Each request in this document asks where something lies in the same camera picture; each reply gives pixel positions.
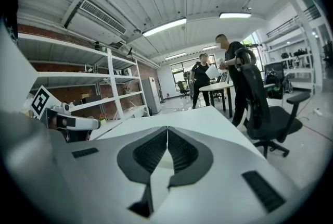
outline window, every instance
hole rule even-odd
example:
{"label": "window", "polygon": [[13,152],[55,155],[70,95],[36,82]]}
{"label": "window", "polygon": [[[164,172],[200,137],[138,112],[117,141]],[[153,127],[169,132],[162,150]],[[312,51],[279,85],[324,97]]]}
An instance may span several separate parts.
{"label": "window", "polygon": [[[171,65],[173,80],[175,82],[175,87],[178,92],[180,91],[180,88],[178,87],[179,81],[182,82],[184,89],[188,89],[188,81],[184,79],[184,72],[191,71],[192,67],[197,61],[200,61],[199,58]],[[216,66],[215,58],[213,55],[208,56],[208,63],[210,65]]]}

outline black shirt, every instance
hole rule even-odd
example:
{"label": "black shirt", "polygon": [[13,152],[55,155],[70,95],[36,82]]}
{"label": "black shirt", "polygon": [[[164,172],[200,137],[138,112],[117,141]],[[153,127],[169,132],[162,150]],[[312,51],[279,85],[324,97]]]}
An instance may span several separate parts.
{"label": "black shirt", "polygon": [[200,62],[196,62],[196,64],[192,67],[192,72],[194,72],[194,84],[197,86],[207,86],[209,85],[209,77],[206,74],[207,69],[209,68],[208,64],[203,66]]}
{"label": "black shirt", "polygon": [[[240,42],[230,43],[228,51],[225,52],[225,60],[228,61],[235,58],[235,51],[241,48],[245,48],[245,46]],[[228,66],[228,71],[234,85],[237,85],[241,80],[241,72],[239,72],[234,65]]]}

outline woman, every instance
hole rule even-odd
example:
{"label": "woman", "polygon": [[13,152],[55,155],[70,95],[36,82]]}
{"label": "woman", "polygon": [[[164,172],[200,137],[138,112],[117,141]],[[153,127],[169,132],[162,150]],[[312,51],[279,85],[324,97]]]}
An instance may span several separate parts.
{"label": "woman", "polygon": [[[209,77],[206,74],[209,65],[207,63],[207,54],[201,54],[199,56],[200,62],[196,62],[193,66],[190,73],[190,84],[194,84],[194,93],[193,93],[193,109],[196,108],[197,99],[199,96],[199,89],[201,87],[209,85]],[[209,106],[209,96],[208,92],[202,92],[206,106]]]}

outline black pants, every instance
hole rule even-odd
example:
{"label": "black pants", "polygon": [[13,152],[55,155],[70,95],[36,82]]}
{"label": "black pants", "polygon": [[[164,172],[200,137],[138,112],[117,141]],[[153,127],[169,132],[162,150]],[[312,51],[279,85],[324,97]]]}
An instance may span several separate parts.
{"label": "black pants", "polygon": [[[193,88],[193,106],[195,107],[197,105],[197,99],[198,99],[198,96],[199,96],[199,89],[201,87],[205,87],[207,85],[196,85],[194,84],[194,88]],[[204,98],[204,101],[206,103],[206,106],[209,106],[209,95],[208,95],[208,92],[202,92],[203,94],[203,98]]]}
{"label": "black pants", "polygon": [[245,86],[240,82],[235,84],[236,97],[235,97],[235,114],[233,119],[233,125],[238,126],[244,114],[244,110],[247,107]]}

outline chair armrest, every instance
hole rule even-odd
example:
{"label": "chair armrest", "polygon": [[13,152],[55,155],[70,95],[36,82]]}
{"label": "chair armrest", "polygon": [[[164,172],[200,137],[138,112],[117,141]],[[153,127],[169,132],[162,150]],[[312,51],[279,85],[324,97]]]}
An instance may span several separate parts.
{"label": "chair armrest", "polygon": [[291,105],[299,104],[302,101],[305,101],[306,99],[310,98],[310,93],[304,92],[298,95],[295,95],[289,99],[287,99],[287,103]]}
{"label": "chair armrest", "polygon": [[276,86],[276,85],[274,83],[271,83],[271,84],[264,85],[264,88],[268,89],[268,88],[271,88],[271,87],[274,87],[274,86]]}

